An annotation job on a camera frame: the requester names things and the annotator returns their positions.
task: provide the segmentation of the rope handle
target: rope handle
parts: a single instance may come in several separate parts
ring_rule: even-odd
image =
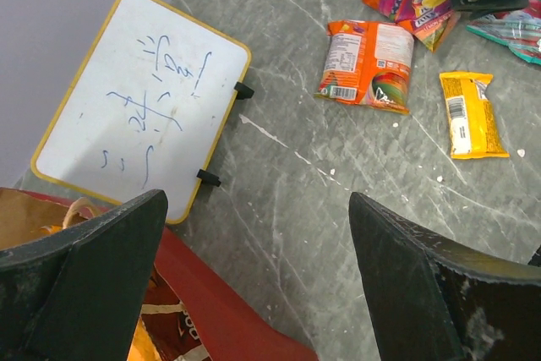
[[[84,209],[85,207],[92,215],[90,218],[99,216],[101,214],[101,211],[96,207],[96,205],[90,202],[90,200],[87,198],[78,198],[69,206],[66,216],[64,216],[64,220],[62,221],[62,229],[65,230],[66,228],[70,227],[74,217],[80,214],[81,209]]]

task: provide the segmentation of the gray wall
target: gray wall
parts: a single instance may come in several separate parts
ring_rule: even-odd
[[[0,0],[0,186],[30,165],[113,2]]]

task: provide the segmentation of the gray marble table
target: gray marble table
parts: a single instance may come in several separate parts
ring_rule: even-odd
[[[527,262],[541,244],[539,68],[462,23],[436,54],[416,44],[412,114],[345,107],[313,93],[326,23],[383,19],[360,0],[172,4],[250,47],[245,83],[256,91],[235,104],[211,161],[223,185],[202,188],[176,231],[265,320],[321,360],[379,358],[349,232],[351,191],[508,260]],[[450,159],[438,73],[458,69],[495,75],[488,97],[510,159]],[[31,174],[22,187],[68,193]]]

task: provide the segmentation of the barcode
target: barcode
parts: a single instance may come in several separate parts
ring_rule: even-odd
[[[339,97],[341,99],[346,99],[347,101],[354,101],[357,97],[357,89],[333,86],[331,88],[331,97]]]
[[[451,120],[455,118],[465,118],[466,117],[466,108],[464,106],[464,97],[452,97],[447,99],[447,107],[449,108],[449,116]]]

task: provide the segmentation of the whiteboard stand foot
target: whiteboard stand foot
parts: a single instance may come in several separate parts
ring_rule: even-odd
[[[220,186],[221,180],[214,173],[207,172],[203,169],[200,169],[197,172],[197,178],[201,179],[201,183],[211,186]]]
[[[249,88],[245,84],[241,84],[240,82],[237,82],[235,85],[235,90],[237,91],[237,100],[241,101],[243,99],[251,99],[254,95],[254,90],[252,88]]]

